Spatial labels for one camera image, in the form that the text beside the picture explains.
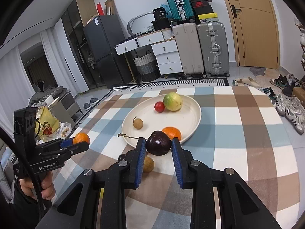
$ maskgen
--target silver screw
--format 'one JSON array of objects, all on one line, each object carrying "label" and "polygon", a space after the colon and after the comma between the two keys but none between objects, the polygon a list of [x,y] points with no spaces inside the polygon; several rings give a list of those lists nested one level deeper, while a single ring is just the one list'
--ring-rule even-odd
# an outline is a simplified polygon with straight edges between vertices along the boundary
[{"label": "silver screw", "polygon": [[233,175],[234,174],[234,170],[232,168],[227,168],[226,169],[226,173],[229,175]]},{"label": "silver screw", "polygon": [[92,174],[92,170],[91,169],[85,169],[85,171],[83,172],[83,174],[85,176],[90,176]]},{"label": "silver screw", "polygon": [[119,162],[119,166],[126,166],[127,165],[127,161],[126,160],[121,160],[120,162]]},{"label": "silver screw", "polygon": [[199,164],[200,164],[200,162],[198,160],[191,161],[191,165],[193,165],[193,166],[198,166]]}]

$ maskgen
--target red tomato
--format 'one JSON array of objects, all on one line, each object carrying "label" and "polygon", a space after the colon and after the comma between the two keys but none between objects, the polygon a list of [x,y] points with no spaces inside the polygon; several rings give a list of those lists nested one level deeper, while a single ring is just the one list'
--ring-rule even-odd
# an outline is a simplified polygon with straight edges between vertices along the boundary
[{"label": "red tomato", "polygon": [[165,106],[163,104],[163,102],[156,102],[155,104],[155,110],[158,112],[158,113],[162,113],[165,109]]}]

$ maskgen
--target desk leg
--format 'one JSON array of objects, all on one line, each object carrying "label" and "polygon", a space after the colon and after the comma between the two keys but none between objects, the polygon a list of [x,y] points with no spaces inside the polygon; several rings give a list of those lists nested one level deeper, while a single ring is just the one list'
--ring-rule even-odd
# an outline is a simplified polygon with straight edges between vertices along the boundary
[{"label": "desk leg", "polygon": [[130,63],[129,63],[128,59],[127,59],[126,53],[124,53],[124,56],[125,56],[126,62],[127,62],[127,64],[128,64],[129,70],[130,70],[130,72],[131,72],[131,74],[132,74],[132,78],[133,78],[132,83],[136,83],[136,81],[135,81],[135,76],[134,76],[134,74],[133,74],[133,72],[132,72],[132,68],[130,67]]}]

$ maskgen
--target tablecloth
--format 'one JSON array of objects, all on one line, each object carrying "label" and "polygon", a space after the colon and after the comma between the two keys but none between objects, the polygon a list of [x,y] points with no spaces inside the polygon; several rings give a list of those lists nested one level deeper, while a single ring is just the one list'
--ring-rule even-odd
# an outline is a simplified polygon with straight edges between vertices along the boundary
[{"label": "tablecloth", "polygon": [[[290,229],[299,209],[298,168],[288,135],[269,98],[252,87],[182,87],[116,91],[98,105],[72,135],[87,133],[89,150],[72,156],[65,167],[54,172],[54,199],[85,169],[107,169],[120,154],[133,149],[117,137],[132,108],[150,97],[177,92],[193,97],[202,111],[197,130],[182,147],[210,168],[234,168],[280,226]],[[139,189],[127,193],[127,228],[189,228],[192,190],[179,188],[170,152],[149,156],[155,162],[154,170],[143,174]],[[220,228],[217,204],[216,215]]]}]

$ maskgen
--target doorway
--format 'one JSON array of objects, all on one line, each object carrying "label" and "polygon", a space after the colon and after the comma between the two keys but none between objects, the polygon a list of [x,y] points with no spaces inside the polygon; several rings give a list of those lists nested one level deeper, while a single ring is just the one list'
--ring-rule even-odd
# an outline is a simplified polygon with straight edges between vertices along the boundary
[{"label": "doorway", "polygon": [[35,92],[58,87],[41,42],[21,53],[20,57]]},{"label": "doorway", "polygon": [[279,32],[271,0],[225,0],[239,66],[279,69]]}]

